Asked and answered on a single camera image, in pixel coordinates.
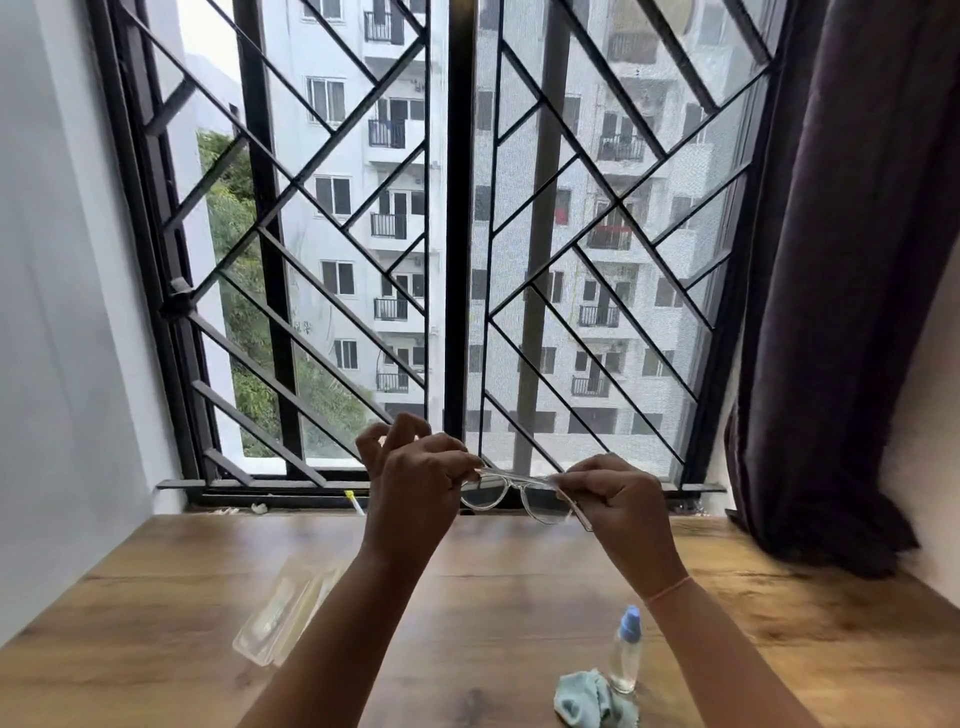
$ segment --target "orange wristband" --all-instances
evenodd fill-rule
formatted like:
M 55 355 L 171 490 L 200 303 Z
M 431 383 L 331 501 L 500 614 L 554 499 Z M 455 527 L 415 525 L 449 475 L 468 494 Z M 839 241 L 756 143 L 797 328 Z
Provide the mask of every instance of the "orange wristband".
M 667 596 L 667 595 L 670 594 L 671 592 L 676 592 L 678 589 L 680 589 L 681 586 L 683 586 L 686 582 L 691 581 L 692 579 L 693 579 L 693 577 L 690 576 L 690 574 L 687 574 L 683 579 L 681 579 L 680 581 L 678 581 L 678 582 L 677 582 L 676 584 L 674 584 L 672 587 L 667 587 L 667 588 L 664 589 L 662 592 L 657 592 L 656 594 L 654 594 L 653 596 L 651 596 L 649 599 L 644 599 L 644 600 L 643 600 L 643 603 L 646 604 L 646 605 L 647 605 L 647 608 L 649 609 L 649 608 L 650 608 L 650 605 L 653 604 L 655 601 L 657 601 L 658 599 L 664 598 L 665 596 Z

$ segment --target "green foliage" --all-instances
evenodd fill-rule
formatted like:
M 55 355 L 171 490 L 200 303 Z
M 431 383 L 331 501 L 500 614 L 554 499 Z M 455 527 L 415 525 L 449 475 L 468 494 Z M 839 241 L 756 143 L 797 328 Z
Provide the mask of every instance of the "green foliage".
M 197 141 L 204 171 L 227 148 L 230 137 L 216 132 L 199 132 Z M 217 259 L 221 259 L 233 244 L 253 224 L 256 209 L 253 203 L 253 183 L 250 155 L 244 150 L 206 194 L 210 233 Z M 263 264 L 259 243 L 253 243 L 229 267 L 230 273 L 253 297 L 266 302 Z M 270 344 L 270 323 L 256 307 L 227 282 L 221 283 L 221 301 L 227 326 L 227 337 L 269 374 L 274 373 Z M 349 439 L 366 425 L 366 405 L 300 347 L 294 346 L 298 394 L 313 409 L 324 415 Z M 280 440 L 280 422 L 277 394 L 241 363 L 231 360 L 233 391 L 236 406 L 258 425 Z M 344 452 L 305 418 L 303 446 L 313 457 L 343 457 Z M 248 434 L 242 433 L 244 453 L 251 457 L 271 457 L 274 453 Z

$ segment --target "wooden desk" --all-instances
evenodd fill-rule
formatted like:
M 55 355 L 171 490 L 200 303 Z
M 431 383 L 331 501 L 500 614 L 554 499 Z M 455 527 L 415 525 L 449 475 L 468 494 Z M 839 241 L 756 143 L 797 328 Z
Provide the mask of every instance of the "wooden desk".
M 960 614 L 909 577 L 792 569 L 723 520 L 681 554 L 827 726 L 960 724 Z M 352 516 L 145 523 L 0 650 L 4 728 L 230 728 L 270 677 L 230 644 L 293 553 L 346 559 Z M 630 590 L 577 524 L 461 517 L 420 582 L 363 725 L 556 726 L 557 678 L 604 667 Z M 701 725 L 648 616 L 643 726 Z

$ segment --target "balcony railing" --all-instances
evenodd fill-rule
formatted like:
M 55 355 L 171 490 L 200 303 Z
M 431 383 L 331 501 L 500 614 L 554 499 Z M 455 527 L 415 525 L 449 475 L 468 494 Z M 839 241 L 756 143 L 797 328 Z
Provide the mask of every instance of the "balcony railing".
M 577 397 L 609 397 L 610 380 L 605 376 L 575 376 L 570 394 Z
M 391 374 L 389 372 L 376 373 L 377 392 L 399 392 L 406 394 L 410 391 L 410 377 L 403 372 Z
M 600 251 L 629 251 L 634 232 L 625 225 L 598 225 L 587 236 L 587 247 Z
M 395 237 L 407 239 L 407 216 L 384 215 L 381 212 L 370 213 L 370 235 L 373 237 Z
M 373 318 L 380 321 L 406 321 L 406 299 L 373 299 Z
M 620 324 L 620 309 L 609 305 L 580 306 L 580 326 L 616 328 Z
M 597 158 L 605 161 L 624 161 L 643 159 L 645 148 L 643 139 L 632 134 L 614 134 L 600 137 L 600 150 Z
M 403 45 L 403 22 L 395 23 L 393 16 L 386 12 L 379 17 L 374 12 L 363 13 L 364 38 L 374 43 L 392 43 Z
M 407 146 L 407 130 L 403 121 L 368 119 L 368 140 L 372 147 L 404 149 Z

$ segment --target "clear plastic eyeglass frame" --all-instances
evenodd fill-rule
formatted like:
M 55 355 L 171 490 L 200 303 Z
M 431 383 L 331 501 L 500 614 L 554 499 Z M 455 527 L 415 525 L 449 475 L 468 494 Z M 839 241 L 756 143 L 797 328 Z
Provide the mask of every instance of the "clear plastic eyeglass frame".
M 498 468 L 477 468 L 477 472 L 480 473 L 480 480 L 467 480 L 463 483 L 460 489 L 460 500 L 470 510 L 489 511 L 495 508 L 500 501 L 503 500 L 511 488 L 517 488 L 520 491 L 520 500 L 523 502 L 523 508 L 532 518 L 536 519 L 537 521 L 546 523 L 547 525 L 555 525 L 556 523 L 567 521 L 572 514 L 576 517 L 577 521 L 580 522 L 580 525 L 584 528 L 584 530 L 591 532 L 593 531 L 593 526 L 590 525 L 590 521 L 587 520 L 587 516 L 584 515 L 584 512 L 580 510 L 580 506 L 573 502 L 573 500 L 566 493 L 560 490 L 549 480 L 539 477 L 531 477 L 528 475 L 508 473 L 507 471 L 501 471 Z M 481 488 L 496 488 L 500 482 L 503 484 L 500 495 L 490 503 L 476 505 L 471 503 L 468 498 L 464 496 L 464 492 L 468 493 L 471 490 L 480 490 Z M 539 509 L 536 506 L 531 506 L 531 493 L 528 493 L 528 489 L 530 489 L 531 492 L 550 491 L 550 496 L 547 496 L 546 494 L 542 494 L 542 496 L 550 497 L 562 502 L 569 510 L 563 514 L 563 509 L 558 508 L 556 514 L 547 514 L 543 509 Z

